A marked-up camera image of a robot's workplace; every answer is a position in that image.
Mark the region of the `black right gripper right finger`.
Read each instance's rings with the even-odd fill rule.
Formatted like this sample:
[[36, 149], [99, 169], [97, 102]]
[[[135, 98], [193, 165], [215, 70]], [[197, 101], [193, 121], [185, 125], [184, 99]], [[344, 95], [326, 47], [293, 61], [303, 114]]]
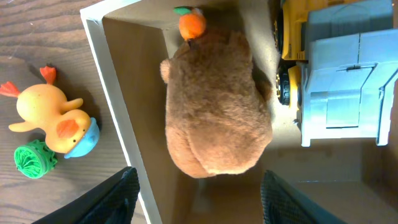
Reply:
[[345, 224], [271, 170], [264, 173], [261, 202], [265, 224]]

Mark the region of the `brown plush capybara toy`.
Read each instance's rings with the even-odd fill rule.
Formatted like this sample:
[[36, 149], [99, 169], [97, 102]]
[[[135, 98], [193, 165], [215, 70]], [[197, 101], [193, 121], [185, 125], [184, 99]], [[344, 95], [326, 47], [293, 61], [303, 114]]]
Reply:
[[242, 174], [272, 140], [271, 87], [253, 79], [242, 32], [208, 27], [195, 7], [175, 12], [183, 44], [160, 64], [169, 154], [196, 179]]

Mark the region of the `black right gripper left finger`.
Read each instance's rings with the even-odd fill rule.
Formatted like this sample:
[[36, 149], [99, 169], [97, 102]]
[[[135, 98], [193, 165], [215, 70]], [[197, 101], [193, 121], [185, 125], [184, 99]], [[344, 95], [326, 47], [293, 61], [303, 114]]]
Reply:
[[130, 224], [139, 192], [137, 170], [128, 166], [34, 224]]

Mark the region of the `yellow grey toy truck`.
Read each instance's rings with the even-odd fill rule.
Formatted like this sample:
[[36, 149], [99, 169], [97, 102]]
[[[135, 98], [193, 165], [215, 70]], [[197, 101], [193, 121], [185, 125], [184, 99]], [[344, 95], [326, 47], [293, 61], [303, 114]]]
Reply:
[[392, 1], [290, 0], [280, 7], [277, 96], [297, 112], [302, 146], [340, 138], [385, 146], [397, 80]]

